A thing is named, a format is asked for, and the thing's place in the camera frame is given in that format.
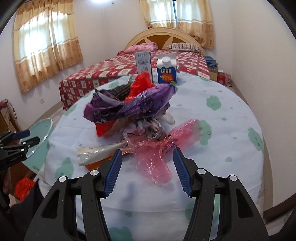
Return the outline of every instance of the white wall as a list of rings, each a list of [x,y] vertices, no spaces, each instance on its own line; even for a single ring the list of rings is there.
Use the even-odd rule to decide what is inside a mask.
[[[139,0],[115,0],[114,4],[106,2],[104,18],[110,57],[124,50],[134,36],[147,29]]]
[[[22,128],[33,124],[47,110],[60,101],[59,82],[85,68],[106,59],[107,37],[104,32],[102,4],[91,0],[75,0],[75,21],[84,62],[62,70],[34,89],[21,94],[17,83],[13,58],[13,16],[0,35],[0,100],[9,99],[14,105]]]
[[[263,130],[275,206],[296,192],[296,40],[266,0],[230,3],[233,80]]]
[[[214,26],[215,49],[205,49],[218,63],[219,69],[232,74],[232,24],[228,0],[210,0]]]

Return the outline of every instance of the wooden headboard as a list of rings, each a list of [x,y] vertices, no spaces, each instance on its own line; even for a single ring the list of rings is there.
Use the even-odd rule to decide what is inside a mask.
[[[158,49],[168,49],[169,44],[172,43],[191,43],[195,44],[201,49],[202,55],[207,55],[206,51],[200,46],[190,35],[181,32],[174,28],[150,28],[138,35],[136,35],[126,46],[125,49],[132,45],[138,45],[142,43],[155,42]]]

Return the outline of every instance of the curtain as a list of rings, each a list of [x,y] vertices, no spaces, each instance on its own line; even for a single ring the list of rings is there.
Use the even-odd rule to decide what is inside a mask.
[[[202,47],[214,48],[214,32],[208,0],[176,0],[176,29],[194,37]]]
[[[34,0],[17,11],[14,57],[21,93],[83,61],[73,0]]]
[[[176,19],[172,0],[140,0],[148,28],[175,28]]]
[[[140,0],[148,28],[176,28],[195,38],[202,47],[214,48],[214,32],[208,0]]]

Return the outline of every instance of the person's hand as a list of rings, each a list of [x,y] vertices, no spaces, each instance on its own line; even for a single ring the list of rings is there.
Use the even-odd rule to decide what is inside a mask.
[[[3,181],[3,192],[8,195],[12,191],[10,168],[7,169],[4,181]]]

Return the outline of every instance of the milk carton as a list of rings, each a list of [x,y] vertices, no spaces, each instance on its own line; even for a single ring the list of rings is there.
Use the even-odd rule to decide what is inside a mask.
[[[135,53],[136,64],[138,74],[146,71],[150,75],[151,82],[153,83],[152,66],[151,66],[151,52],[150,51],[139,51]]]
[[[177,58],[174,54],[159,54],[157,60],[158,83],[177,84]]]

